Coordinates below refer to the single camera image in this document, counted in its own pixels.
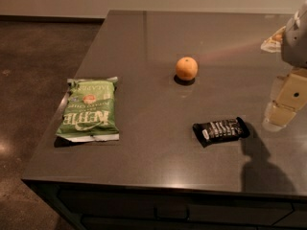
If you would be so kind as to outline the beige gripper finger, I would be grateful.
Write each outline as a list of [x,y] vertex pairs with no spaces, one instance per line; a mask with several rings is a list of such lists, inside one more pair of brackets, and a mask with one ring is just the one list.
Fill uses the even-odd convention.
[[264,127],[286,127],[307,104],[307,69],[293,68],[287,76],[278,76],[267,105]]

